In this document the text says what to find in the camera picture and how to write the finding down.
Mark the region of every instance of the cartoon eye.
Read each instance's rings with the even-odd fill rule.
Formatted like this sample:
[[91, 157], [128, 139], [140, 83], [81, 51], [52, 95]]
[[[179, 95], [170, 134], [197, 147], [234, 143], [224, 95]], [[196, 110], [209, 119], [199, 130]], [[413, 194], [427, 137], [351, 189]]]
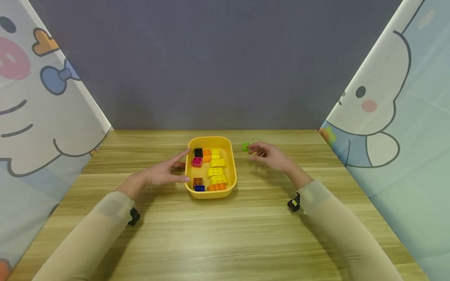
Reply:
[[9, 33], [16, 32], [16, 25], [7, 17], [0, 17], [0, 26]]
[[362, 98], [365, 95], [365, 87], [361, 86], [356, 90], [356, 97]]

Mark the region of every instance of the sleeve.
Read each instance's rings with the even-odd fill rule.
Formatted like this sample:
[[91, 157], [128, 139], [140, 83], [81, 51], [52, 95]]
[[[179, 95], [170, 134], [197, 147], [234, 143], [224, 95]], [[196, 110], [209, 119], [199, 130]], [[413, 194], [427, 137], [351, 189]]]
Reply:
[[106, 195], [64, 239], [33, 280], [88, 280], [131, 220], [134, 204], [118, 191]]
[[322, 183], [314, 181], [297, 192], [305, 214], [342, 254], [351, 280], [403, 280], [362, 222]]

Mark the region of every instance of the black wrist strap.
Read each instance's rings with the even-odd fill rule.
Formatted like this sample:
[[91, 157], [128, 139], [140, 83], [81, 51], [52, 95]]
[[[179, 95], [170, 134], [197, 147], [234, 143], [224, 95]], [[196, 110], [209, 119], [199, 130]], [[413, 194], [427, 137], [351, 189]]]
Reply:
[[298, 194], [298, 192], [294, 199], [288, 201], [288, 207], [292, 212], [296, 212], [300, 209], [300, 194]]
[[131, 226], [134, 226], [140, 219], [140, 214], [139, 214], [138, 210], [133, 208], [130, 210], [130, 215], [131, 215], [131, 221], [129, 221], [128, 224]]

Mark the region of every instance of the pink cheek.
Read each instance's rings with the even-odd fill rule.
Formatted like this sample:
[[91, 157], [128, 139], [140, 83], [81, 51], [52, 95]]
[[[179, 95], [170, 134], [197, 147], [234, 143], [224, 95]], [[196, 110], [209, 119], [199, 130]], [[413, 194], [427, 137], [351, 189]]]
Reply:
[[371, 112], [374, 112], [375, 110], [377, 110], [378, 105], [375, 101], [368, 99], [366, 101], [363, 101], [363, 103], [361, 104], [361, 107], [365, 112], [371, 113]]

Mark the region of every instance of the cartoon rabbit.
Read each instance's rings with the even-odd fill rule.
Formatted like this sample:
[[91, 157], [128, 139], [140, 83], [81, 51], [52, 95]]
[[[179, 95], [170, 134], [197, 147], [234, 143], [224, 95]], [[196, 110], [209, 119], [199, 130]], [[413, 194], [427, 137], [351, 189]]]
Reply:
[[345, 166], [381, 167], [400, 153], [397, 140], [383, 130], [395, 117], [410, 70], [403, 33], [422, 3], [402, 2], [319, 130]]
[[0, 161], [20, 177], [89, 153], [110, 125], [27, 1], [0, 14]]

